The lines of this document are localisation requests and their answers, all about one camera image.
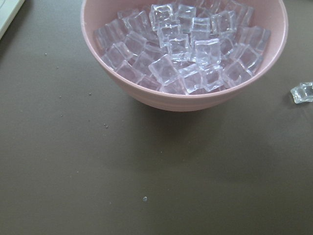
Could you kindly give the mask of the clear ice cubes pile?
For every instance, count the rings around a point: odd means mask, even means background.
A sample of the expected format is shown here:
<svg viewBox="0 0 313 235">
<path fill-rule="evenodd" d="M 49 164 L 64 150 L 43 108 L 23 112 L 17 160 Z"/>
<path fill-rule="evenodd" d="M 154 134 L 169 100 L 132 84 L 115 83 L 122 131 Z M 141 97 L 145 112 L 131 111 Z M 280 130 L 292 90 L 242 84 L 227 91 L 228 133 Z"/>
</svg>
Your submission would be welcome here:
<svg viewBox="0 0 313 235">
<path fill-rule="evenodd" d="M 254 8 L 235 0 L 159 0 L 121 10 L 95 30 L 102 61 L 142 87 L 208 94 L 253 77 L 271 32 L 251 26 Z"/>
</svg>

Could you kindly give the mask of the loose clear ice cube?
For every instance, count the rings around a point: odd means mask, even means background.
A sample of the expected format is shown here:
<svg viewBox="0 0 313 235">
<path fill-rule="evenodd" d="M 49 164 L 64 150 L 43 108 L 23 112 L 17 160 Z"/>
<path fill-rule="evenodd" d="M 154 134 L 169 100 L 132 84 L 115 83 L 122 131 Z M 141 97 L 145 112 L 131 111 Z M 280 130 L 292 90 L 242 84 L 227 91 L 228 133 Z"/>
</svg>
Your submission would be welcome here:
<svg viewBox="0 0 313 235">
<path fill-rule="evenodd" d="M 296 104 L 313 101 L 313 83 L 300 83 L 291 89 L 291 95 Z"/>
</svg>

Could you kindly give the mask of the pink bowl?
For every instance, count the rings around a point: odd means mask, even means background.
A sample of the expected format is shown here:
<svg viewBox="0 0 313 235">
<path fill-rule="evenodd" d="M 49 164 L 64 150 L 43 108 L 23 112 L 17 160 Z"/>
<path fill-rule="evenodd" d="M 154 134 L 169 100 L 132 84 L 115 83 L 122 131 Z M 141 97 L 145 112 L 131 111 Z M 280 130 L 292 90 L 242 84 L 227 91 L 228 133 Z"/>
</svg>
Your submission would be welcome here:
<svg viewBox="0 0 313 235">
<path fill-rule="evenodd" d="M 85 42 L 95 60 L 106 75 L 125 93 L 134 99 L 166 111 L 189 112 L 207 109 L 224 103 L 249 85 L 264 76 L 279 59 L 288 37 L 288 15 L 282 0 L 244 0 L 243 4 L 254 7 L 252 25 L 258 25 L 271 31 L 267 47 L 263 54 L 263 62 L 254 77 L 234 88 L 211 94 L 179 95 L 153 91 L 137 85 L 114 72 L 100 58 L 100 50 L 93 32 L 116 18 L 119 10 L 133 8 L 144 4 L 154 4 L 153 0 L 85 0 L 81 6 L 81 30 Z"/>
</svg>

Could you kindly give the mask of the cream serving tray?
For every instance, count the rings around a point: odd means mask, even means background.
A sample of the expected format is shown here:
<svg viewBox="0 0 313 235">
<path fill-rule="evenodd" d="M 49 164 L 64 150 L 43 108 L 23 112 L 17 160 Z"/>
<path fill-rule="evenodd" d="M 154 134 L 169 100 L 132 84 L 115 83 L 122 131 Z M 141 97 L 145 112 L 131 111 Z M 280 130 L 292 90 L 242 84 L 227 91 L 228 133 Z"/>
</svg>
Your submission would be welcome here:
<svg viewBox="0 0 313 235">
<path fill-rule="evenodd" d="M 12 23 L 25 0 L 0 0 L 0 38 Z"/>
</svg>

